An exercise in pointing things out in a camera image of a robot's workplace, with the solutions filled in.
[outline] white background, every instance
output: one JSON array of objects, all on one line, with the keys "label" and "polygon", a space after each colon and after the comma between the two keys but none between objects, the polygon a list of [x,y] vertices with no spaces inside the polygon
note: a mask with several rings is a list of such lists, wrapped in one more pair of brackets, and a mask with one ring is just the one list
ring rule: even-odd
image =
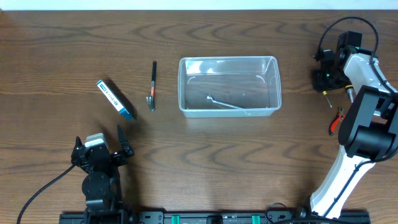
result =
[{"label": "white background", "polygon": [[398,0],[0,0],[2,10],[398,9]]}]

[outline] silver wrench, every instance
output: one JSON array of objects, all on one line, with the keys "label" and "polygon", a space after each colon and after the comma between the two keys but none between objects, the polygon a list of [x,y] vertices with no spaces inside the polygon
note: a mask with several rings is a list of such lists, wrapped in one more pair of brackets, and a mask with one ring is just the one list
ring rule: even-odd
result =
[{"label": "silver wrench", "polygon": [[206,96],[206,99],[207,99],[207,100],[211,100],[211,102],[216,103],[216,104],[219,104],[219,105],[229,106],[230,108],[234,108],[234,109],[244,109],[244,108],[242,108],[242,107],[240,107],[240,106],[235,106],[235,105],[231,105],[231,104],[229,104],[229,103],[224,103],[224,102],[221,102],[221,101],[214,100],[213,96],[211,96],[210,94]]}]

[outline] red pliers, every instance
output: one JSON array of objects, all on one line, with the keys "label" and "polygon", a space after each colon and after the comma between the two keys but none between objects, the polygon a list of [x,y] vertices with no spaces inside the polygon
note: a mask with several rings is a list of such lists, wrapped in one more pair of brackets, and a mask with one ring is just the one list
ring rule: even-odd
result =
[{"label": "red pliers", "polygon": [[339,121],[344,120],[344,118],[346,118],[346,115],[344,114],[344,109],[342,107],[339,107],[336,117],[333,119],[333,121],[331,122],[331,124],[329,126],[329,135],[330,136],[333,136],[333,134],[335,132],[336,125],[338,124]]}]

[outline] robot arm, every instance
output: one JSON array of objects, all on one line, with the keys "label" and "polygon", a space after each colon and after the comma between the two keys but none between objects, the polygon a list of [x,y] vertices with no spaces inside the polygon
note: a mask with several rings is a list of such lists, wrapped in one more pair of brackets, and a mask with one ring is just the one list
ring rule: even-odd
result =
[{"label": "robot arm", "polygon": [[[331,54],[331,50],[322,53],[323,68],[316,71],[315,79],[318,80],[315,83],[325,87],[339,83],[336,80],[343,80],[345,83],[336,88],[352,84],[358,95],[341,124],[336,161],[320,188],[311,195],[310,207],[312,214],[338,218],[346,199],[362,176],[375,165],[374,162],[396,153],[398,113],[394,99],[397,90],[386,81],[377,58],[373,58],[373,65],[369,63],[372,52],[361,48],[361,34],[351,31],[341,34],[333,62]],[[327,79],[323,75],[331,80],[326,85],[323,81]],[[387,122],[373,121],[374,115]]]}]

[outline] wooden tabletop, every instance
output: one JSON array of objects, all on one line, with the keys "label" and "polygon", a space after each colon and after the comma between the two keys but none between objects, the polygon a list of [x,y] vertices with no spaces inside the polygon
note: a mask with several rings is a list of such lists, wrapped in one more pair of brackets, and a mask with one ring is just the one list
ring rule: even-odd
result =
[{"label": "wooden tabletop", "polygon": [[[116,125],[136,155],[120,167],[124,199],[135,208],[264,210],[274,202],[300,205],[316,190],[338,153],[328,126],[335,108],[312,90],[312,59],[325,29],[345,16],[369,19],[379,31],[377,54],[398,86],[396,11],[76,11],[3,12],[0,21],[0,222],[15,223],[26,201],[70,166],[76,136],[105,133],[119,150]],[[326,36],[335,49],[347,29]],[[282,107],[267,118],[187,119],[178,108],[178,62],[183,57],[272,55],[282,84]],[[150,112],[152,61],[157,64],[156,111]],[[126,121],[95,85],[109,78],[137,110]],[[377,164],[345,203],[367,209],[374,223],[398,220],[398,158]],[[23,223],[58,223],[63,211],[85,209],[74,168],[40,194]]]}]

